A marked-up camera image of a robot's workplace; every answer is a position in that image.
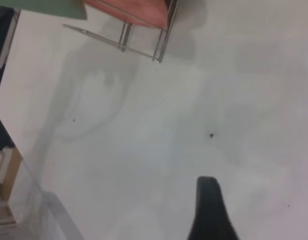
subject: green paper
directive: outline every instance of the green paper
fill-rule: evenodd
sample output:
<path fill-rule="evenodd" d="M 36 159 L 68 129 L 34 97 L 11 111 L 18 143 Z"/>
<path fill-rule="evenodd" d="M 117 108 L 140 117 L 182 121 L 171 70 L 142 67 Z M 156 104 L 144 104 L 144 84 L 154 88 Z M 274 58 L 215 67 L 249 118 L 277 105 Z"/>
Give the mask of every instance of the green paper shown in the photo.
<path fill-rule="evenodd" d="M 83 0 L 0 0 L 0 6 L 73 19 L 87 19 Z"/>

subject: metal rod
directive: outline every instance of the metal rod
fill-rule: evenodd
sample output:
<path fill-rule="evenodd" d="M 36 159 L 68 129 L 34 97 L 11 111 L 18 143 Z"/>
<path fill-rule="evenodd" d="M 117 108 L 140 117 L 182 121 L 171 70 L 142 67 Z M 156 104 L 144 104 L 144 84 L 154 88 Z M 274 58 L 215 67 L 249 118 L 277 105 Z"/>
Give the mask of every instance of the metal rod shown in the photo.
<path fill-rule="evenodd" d="M 136 20 L 138 20 L 138 21 L 140 21 L 140 22 L 142 22 L 142 23 L 144 23 L 144 24 L 147 24 L 147 25 L 149 25 L 149 26 L 151 26 L 151 27 L 153 27 L 153 28 L 162 29 L 162 27 L 156 26 L 156 25 L 154 25 L 154 24 L 152 24 L 152 23 L 150 23 L 150 22 L 147 22 L 147 21 L 145 21 L 145 20 L 142 20 L 141 18 L 139 18 L 139 17 L 137 17 L 137 16 L 134 16 L 134 15 L 132 15 L 132 14 L 130 14 L 130 13 L 124 11 L 124 10 L 121 10 L 121 9 L 119 9 L 118 7 L 113 6 L 113 5 L 111 5 L 111 4 L 109 4 L 109 3 L 105 2 L 105 1 L 102 1 L 102 0 L 96 0 L 96 1 L 101 2 L 103 5 L 105 5 L 105 6 L 109 7 L 109 8 L 111 8 L 111 9 L 114 9 L 114 10 L 116 10 L 116 11 L 118 11 L 118 12 L 120 12 L 120 13 L 126 15 L 126 16 L 129 16 L 129 17 L 131 17 L 131 18 L 134 18 L 134 19 L 136 19 Z"/>
<path fill-rule="evenodd" d="M 126 33 L 125 33 L 125 37 L 124 37 L 124 41 L 123 41 L 123 46 L 121 49 L 122 49 L 122 52 L 124 52 L 126 50 L 126 46 L 127 46 L 127 42 L 128 42 L 128 37 L 129 37 L 129 34 L 130 34 L 130 30 L 132 29 L 132 25 L 131 23 L 128 24 L 127 26 L 127 29 L 126 29 Z"/>
<path fill-rule="evenodd" d="M 165 55 L 167 43 L 168 43 L 168 40 L 169 40 L 169 37 L 170 37 L 170 33 L 171 33 L 171 30 L 172 30 L 172 27 L 174 25 L 175 16 L 176 16 L 176 12 L 177 12 L 177 8 L 178 8 L 178 5 L 179 5 L 179 2 L 180 2 L 180 0 L 176 1 L 176 6 L 175 6 L 174 13 L 173 13 L 173 17 L 172 17 L 172 19 L 170 21 L 170 24 L 168 26 L 166 37 L 165 37 L 165 40 L 164 40 L 164 43 L 163 43 L 163 46 L 162 46 L 162 49 L 160 51 L 160 55 L 159 55 L 159 58 L 158 58 L 158 62 L 159 63 L 161 63 L 163 61 L 163 58 L 164 58 L 164 55 Z"/>
<path fill-rule="evenodd" d="M 154 54 L 153 54 L 153 58 L 152 58 L 153 61 L 156 58 L 156 54 L 157 54 L 158 48 L 160 46 L 160 42 L 162 40 L 163 32 L 164 32 L 164 30 L 162 29 L 162 31 L 160 31 L 159 38 L 158 38 L 158 41 L 157 41 L 157 44 L 156 44 L 156 48 L 155 48 L 155 51 L 154 51 Z"/>
<path fill-rule="evenodd" d="M 122 33 L 120 34 L 119 44 L 121 44 L 121 43 L 122 43 L 122 40 L 123 40 L 123 35 L 124 35 L 124 32 L 125 32 L 125 26 L 126 26 L 126 22 L 124 22 L 123 29 L 122 29 Z"/>
<path fill-rule="evenodd" d="M 168 7 L 168 13 L 170 12 L 171 8 L 172 8 L 172 4 L 173 4 L 174 0 L 170 1 L 169 7 Z"/>
<path fill-rule="evenodd" d="M 114 46 L 114 47 L 124 47 L 125 49 L 127 49 L 127 50 L 129 50 L 129 51 L 131 51 L 131 52 L 138 53 L 138 54 L 143 55 L 143 56 L 146 56 L 146 57 L 148 57 L 148 58 L 152 58 L 152 57 L 153 57 L 152 55 L 149 55 L 149 54 L 146 54 L 146 53 L 144 53 L 144 52 L 135 50 L 135 49 L 133 49 L 133 48 L 131 48 L 131 47 L 123 46 L 122 44 L 119 44 L 119 43 L 117 43 L 117 42 L 115 42 L 115 41 L 113 41 L 113 40 L 110 40 L 110 39 L 106 38 L 106 37 L 103 37 L 103 36 L 100 36 L 100 35 L 98 35 L 98 34 L 95 34 L 95 33 L 91 32 L 91 31 L 88 31 L 88 30 L 85 30 L 85 29 L 81 29 L 81 28 L 79 28 L 79 27 L 71 26 L 71 25 L 68 25 L 68 24 L 63 24 L 63 26 L 64 26 L 64 27 L 67 27 L 67 28 L 69 28 L 69 29 L 75 30 L 75 31 L 77 31 L 77 32 L 80 32 L 80 33 L 82 33 L 82 34 L 85 34 L 85 35 L 87 35 L 87 36 L 89 36 L 89 37 L 92 37 L 92 38 L 95 38 L 95 39 L 97 39 L 97 40 L 100 40 L 100 41 L 102 41 L 102 42 L 105 42 L 105 43 L 107 43 L 107 44 L 109 44 L 109 45 L 112 45 L 112 46 Z"/>

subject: metal wire rack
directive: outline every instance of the metal wire rack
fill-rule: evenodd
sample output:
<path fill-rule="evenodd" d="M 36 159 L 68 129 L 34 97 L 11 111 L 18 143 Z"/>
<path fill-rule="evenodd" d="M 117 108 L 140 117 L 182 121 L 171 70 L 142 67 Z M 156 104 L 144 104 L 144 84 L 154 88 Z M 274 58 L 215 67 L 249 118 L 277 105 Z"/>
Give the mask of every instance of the metal wire rack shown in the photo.
<path fill-rule="evenodd" d="M 130 52 L 134 52 L 134 53 L 146 56 L 148 58 L 151 58 L 152 61 L 158 61 L 159 63 L 161 63 L 163 61 L 165 51 L 166 51 L 166 48 L 167 48 L 167 44 L 168 44 L 168 40 L 169 40 L 169 37 L 170 37 L 170 33 L 172 31 L 173 24 L 175 22 L 177 9 L 178 9 L 178 6 L 179 6 L 179 3 L 180 3 L 181 0 L 170 0 L 170 2 L 168 4 L 168 24 L 165 28 L 161 28 L 161 27 L 156 26 L 156 25 L 154 25 L 150 22 L 147 22 L 147 21 L 145 21 L 145 20 L 143 20 L 143 19 L 141 19 L 137 16 L 134 16 L 134 15 L 122 10 L 122 9 L 119 9 L 119 8 L 117 8 L 117 7 L 111 5 L 111 4 L 109 4 L 109 3 L 107 3 L 103 0 L 97 0 L 97 1 L 100 2 L 101 4 L 103 4 L 104 6 L 106 6 L 107 8 L 110 8 L 110 9 L 115 10 L 115 11 L 121 13 L 121 14 L 124 14 L 127 17 L 134 18 L 137 21 L 142 22 L 142 23 L 144 23 L 144 24 L 146 24 L 146 25 L 148 25 L 148 26 L 150 26 L 154 29 L 159 29 L 160 34 L 159 34 L 158 41 L 156 43 L 156 47 L 155 47 L 153 54 L 150 55 L 150 54 L 144 53 L 140 50 L 137 50 L 137 49 L 134 49 L 134 48 L 127 46 L 127 42 L 128 42 L 128 39 L 129 39 L 131 28 L 132 28 L 132 26 L 134 26 L 134 24 L 131 24 L 131 23 L 128 23 L 128 22 L 125 22 L 125 21 L 122 21 L 123 22 L 122 31 L 121 31 L 121 34 L 120 34 L 118 41 L 108 39 L 108 38 L 101 36 L 101 35 L 98 35 L 94 32 L 91 32 L 91 31 L 88 31 L 86 29 L 82 29 L 82 28 L 79 28 L 79 27 L 75 27 L 75 26 L 72 26 L 72 25 L 64 24 L 64 26 L 69 28 L 69 29 L 72 29 L 74 31 L 85 34 L 89 37 L 100 40 L 100 41 L 102 41 L 106 44 L 109 44 L 111 46 L 117 47 L 117 49 L 121 50 L 122 52 L 125 52 L 127 50 L 127 51 L 130 51 Z"/>

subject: white table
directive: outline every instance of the white table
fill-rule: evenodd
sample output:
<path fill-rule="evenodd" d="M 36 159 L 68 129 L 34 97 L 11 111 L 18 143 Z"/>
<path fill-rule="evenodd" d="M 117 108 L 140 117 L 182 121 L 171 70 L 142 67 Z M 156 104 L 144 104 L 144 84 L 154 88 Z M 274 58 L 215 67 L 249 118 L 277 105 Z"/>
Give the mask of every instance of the white table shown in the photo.
<path fill-rule="evenodd" d="M 87 240 L 186 239 L 201 175 L 219 180 L 242 240 L 308 240 L 301 2 L 192 1 L 162 64 L 62 27 L 115 35 L 95 10 L 23 11 L 0 118 Z"/>

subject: wooden edge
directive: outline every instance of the wooden edge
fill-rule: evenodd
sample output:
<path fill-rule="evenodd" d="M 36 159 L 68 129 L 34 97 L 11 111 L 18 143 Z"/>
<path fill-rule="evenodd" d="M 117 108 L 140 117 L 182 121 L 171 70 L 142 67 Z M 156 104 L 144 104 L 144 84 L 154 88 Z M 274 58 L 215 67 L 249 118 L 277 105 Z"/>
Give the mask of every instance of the wooden edge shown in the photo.
<path fill-rule="evenodd" d="M 13 186 L 16 180 L 16 176 L 22 162 L 23 157 L 15 147 L 13 150 L 12 158 L 10 160 L 4 182 L 1 186 L 1 195 L 4 201 L 8 202 L 13 190 Z"/>

